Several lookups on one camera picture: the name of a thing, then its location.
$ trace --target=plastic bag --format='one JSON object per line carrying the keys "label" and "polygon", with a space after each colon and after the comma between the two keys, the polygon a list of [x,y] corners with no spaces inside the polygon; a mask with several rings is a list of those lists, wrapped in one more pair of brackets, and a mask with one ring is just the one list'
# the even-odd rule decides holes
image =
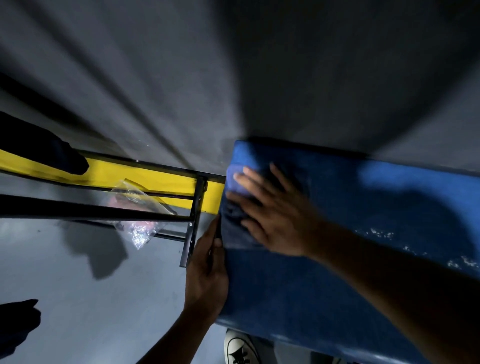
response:
{"label": "plastic bag", "polygon": [[[160,214],[175,214],[168,205],[140,191],[133,184],[120,182],[103,201],[104,206],[157,212]],[[164,221],[109,221],[123,240],[132,242],[140,249],[168,223]]]}

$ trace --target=person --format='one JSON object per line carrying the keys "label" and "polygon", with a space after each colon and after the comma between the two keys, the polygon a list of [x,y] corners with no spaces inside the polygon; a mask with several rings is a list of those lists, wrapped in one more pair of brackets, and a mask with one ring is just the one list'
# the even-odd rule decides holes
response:
{"label": "person", "polygon": [[[259,243],[275,253],[308,257],[338,274],[431,363],[480,362],[479,281],[325,220],[275,165],[270,169],[283,191],[244,167],[234,178],[260,204],[226,195],[251,217],[241,224]],[[228,277],[222,243],[214,239],[216,225],[217,219],[198,240],[187,267],[183,312],[140,363],[189,363],[219,315]],[[230,336],[228,341],[236,345],[226,347],[227,364],[259,362],[248,337]]]}

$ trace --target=person's right hand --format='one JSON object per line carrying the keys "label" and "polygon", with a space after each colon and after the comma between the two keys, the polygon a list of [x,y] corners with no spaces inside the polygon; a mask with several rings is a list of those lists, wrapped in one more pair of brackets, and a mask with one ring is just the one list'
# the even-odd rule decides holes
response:
{"label": "person's right hand", "polygon": [[234,179],[255,196],[262,206],[239,194],[227,192],[227,198],[237,203],[252,219],[241,222],[250,234],[272,252],[302,256],[318,243],[322,226],[327,224],[295,186],[274,165],[270,170],[285,191],[275,188],[268,180],[248,167]]}

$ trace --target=blue table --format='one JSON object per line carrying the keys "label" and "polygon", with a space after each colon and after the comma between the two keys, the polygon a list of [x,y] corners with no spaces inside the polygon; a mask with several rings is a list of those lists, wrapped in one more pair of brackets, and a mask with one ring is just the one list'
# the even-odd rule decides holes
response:
{"label": "blue table", "polygon": [[[231,164],[306,171],[327,219],[357,234],[480,277],[480,178],[237,141]],[[340,278],[305,258],[229,249],[218,323],[361,363],[427,363]]]}

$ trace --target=shoe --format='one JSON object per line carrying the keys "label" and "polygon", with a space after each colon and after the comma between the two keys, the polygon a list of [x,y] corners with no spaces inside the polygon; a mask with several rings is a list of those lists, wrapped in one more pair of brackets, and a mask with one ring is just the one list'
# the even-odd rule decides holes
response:
{"label": "shoe", "polygon": [[225,364],[260,364],[258,352],[248,335],[227,330],[223,344]]}

